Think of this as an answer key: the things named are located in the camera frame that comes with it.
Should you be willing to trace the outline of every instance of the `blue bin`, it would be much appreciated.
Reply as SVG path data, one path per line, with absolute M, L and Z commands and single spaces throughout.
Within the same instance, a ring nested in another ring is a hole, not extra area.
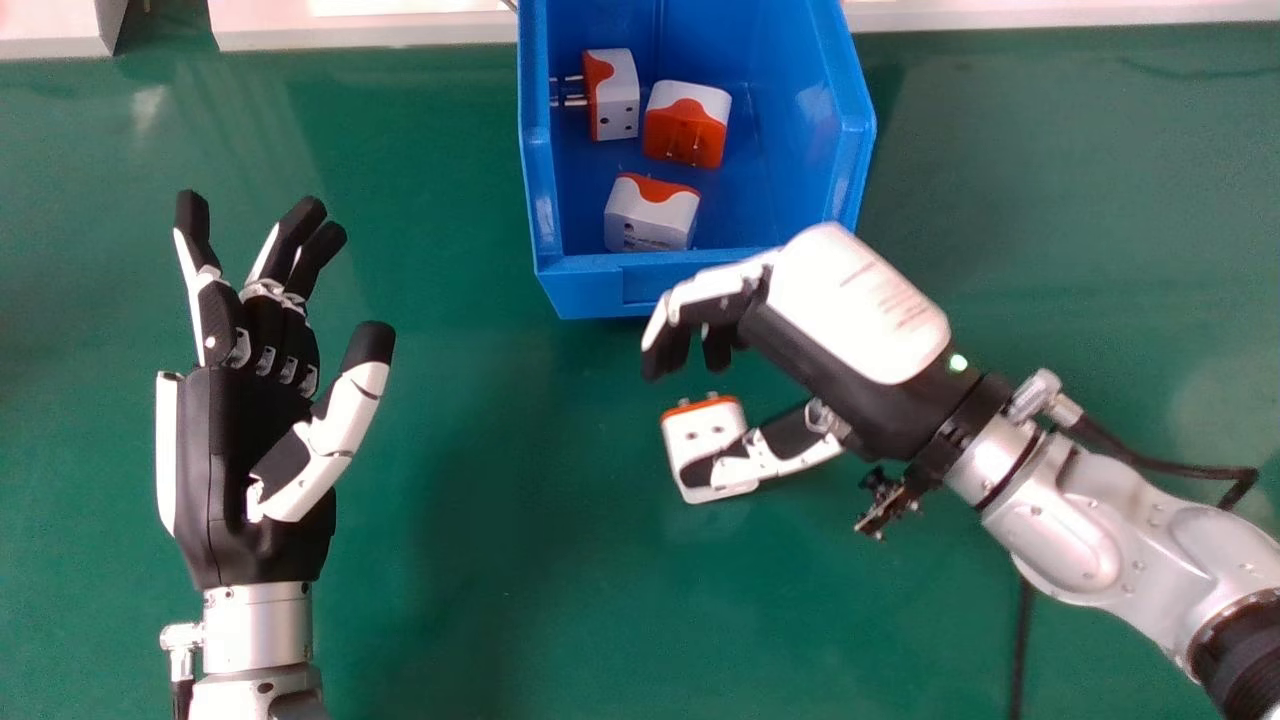
M 603 47 L 631 50 L 641 108 L 659 79 L 733 96 L 719 169 L 650 160 L 639 138 L 593 142 L 585 108 L 552 108 L 550 78 Z M 876 118 L 837 0 L 521 0 L 518 55 L 534 266 L 561 318 L 648 315 L 703 268 L 858 219 Z M 698 188 L 690 250 L 605 250 L 620 172 Z

